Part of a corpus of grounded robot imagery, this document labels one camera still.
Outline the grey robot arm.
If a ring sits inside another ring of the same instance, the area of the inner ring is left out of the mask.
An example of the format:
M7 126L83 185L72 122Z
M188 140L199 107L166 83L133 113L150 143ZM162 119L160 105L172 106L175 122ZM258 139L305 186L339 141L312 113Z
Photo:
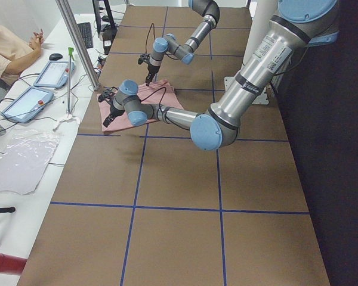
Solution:
M171 54L176 60L189 65L206 36L215 29L220 20L220 8L215 1L189 1L189 8L202 17L202 21L194 32L184 42L180 43L172 33L156 38L150 53L140 55L138 63L146 63L148 74L145 84L149 86L159 69L166 54Z
M103 125L127 116L140 126L149 120L173 124L190 132L201 150L217 150L235 142L243 113L263 89L279 74L279 69L298 48L327 45L338 37L339 1L279 1L268 21L268 32L248 62L236 73L224 95L204 113L144 103L133 80L121 83L117 92L106 90L99 102L109 105Z

